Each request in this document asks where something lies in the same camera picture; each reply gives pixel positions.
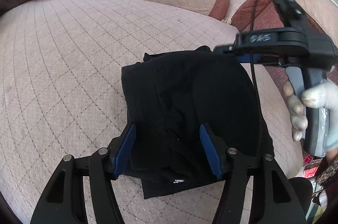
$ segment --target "black fabric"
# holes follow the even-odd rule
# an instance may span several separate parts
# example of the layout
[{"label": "black fabric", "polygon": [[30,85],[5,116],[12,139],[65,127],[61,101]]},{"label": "black fabric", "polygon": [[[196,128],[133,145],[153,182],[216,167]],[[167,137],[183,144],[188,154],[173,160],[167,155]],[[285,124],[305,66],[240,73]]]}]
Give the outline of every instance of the black fabric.
[{"label": "black fabric", "polygon": [[2,224],[22,224],[8,206],[5,198],[0,192],[0,223]]},{"label": "black fabric", "polygon": [[312,183],[304,177],[293,177],[289,179],[289,182],[295,190],[295,193],[300,201],[300,205],[306,215],[312,200]]},{"label": "black fabric", "polygon": [[234,57],[206,46],[146,54],[143,63],[122,68],[122,86],[128,121],[137,128],[124,174],[141,178],[145,198],[217,181],[199,139],[200,124],[208,123],[229,147],[255,156],[261,118],[260,155],[273,154],[251,80]]}]

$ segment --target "blue rubber finger pad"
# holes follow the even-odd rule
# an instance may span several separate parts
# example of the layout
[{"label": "blue rubber finger pad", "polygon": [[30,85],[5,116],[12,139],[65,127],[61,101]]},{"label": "blue rubber finger pad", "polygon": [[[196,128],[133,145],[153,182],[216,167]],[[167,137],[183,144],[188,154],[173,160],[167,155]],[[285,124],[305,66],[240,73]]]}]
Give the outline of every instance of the blue rubber finger pad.
[{"label": "blue rubber finger pad", "polygon": [[[240,63],[250,63],[250,54],[244,54],[244,55],[241,55],[241,56],[236,56],[236,58]],[[252,58],[253,58],[254,63],[261,60],[261,57],[257,54],[254,54],[252,56]]]},{"label": "blue rubber finger pad", "polygon": [[199,139],[201,140],[204,152],[206,153],[212,173],[218,179],[221,179],[223,176],[221,160],[204,125],[199,127]]},{"label": "blue rubber finger pad", "polygon": [[126,164],[130,158],[132,147],[136,139],[136,126],[132,124],[124,138],[119,151],[115,157],[115,168],[113,175],[118,178],[124,172]]}]

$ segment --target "gloved hand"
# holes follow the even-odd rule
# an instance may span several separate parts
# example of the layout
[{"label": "gloved hand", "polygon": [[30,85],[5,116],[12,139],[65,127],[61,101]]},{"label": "gloved hand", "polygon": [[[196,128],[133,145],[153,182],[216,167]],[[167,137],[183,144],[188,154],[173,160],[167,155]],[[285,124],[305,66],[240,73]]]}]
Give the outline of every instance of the gloved hand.
[{"label": "gloved hand", "polygon": [[329,130],[327,137],[327,151],[338,148],[338,86],[327,80],[318,86],[305,90],[301,95],[301,101],[293,94],[290,83],[283,87],[288,97],[287,106],[290,112],[292,124],[292,138],[294,141],[301,139],[302,131],[308,126],[308,120],[304,114],[305,106],[309,108],[325,107],[330,110]]}]

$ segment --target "red object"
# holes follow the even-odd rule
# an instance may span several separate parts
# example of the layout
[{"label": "red object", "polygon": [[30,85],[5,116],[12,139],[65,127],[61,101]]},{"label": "red object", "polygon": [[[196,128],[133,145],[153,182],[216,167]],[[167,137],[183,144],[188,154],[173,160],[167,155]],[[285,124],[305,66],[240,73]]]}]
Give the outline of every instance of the red object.
[{"label": "red object", "polygon": [[307,169],[304,171],[304,177],[305,178],[311,178],[311,177],[314,177],[316,171],[318,169],[318,166],[314,167],[314,168],[311,168],[311,169]]},{"label": "red object", "polygon": [[306,157],[303,158],[303,163],[304,164],[309,164],[311,163],[311,160],[313,159],[313,156],[312,155],[308,155]]}]

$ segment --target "metal screw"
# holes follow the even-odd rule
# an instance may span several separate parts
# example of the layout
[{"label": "metal screw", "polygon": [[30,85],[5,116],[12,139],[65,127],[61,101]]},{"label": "metal screw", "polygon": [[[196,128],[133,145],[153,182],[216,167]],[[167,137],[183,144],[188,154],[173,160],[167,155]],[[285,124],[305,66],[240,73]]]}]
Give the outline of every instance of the metal screw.
[{"label": "metal screw", "polygon": [[273,160],[273,155],[267,153],[266,155],[264,155],[264,159],[266,161],[272,161]]},{"label": "metal screw", "polygon": [[108,152],[108,149],[107,148],[101,148],[101,149],[99,149],[99,154],[101,154],[101,155],[104,155],[104,154],[106,154]]},{"label": "metal screw", "polygon": [[72,159],[72,155],[70,155],[70,154],[67,154],[67,155],[65,155],[64,156],[64,161],[70,161]]},{"label": "metal screw", "polygon": [[228,149],[228,153],[230,153],[230,154],[236,154],[237,150],[235,148],[229,148]]}]

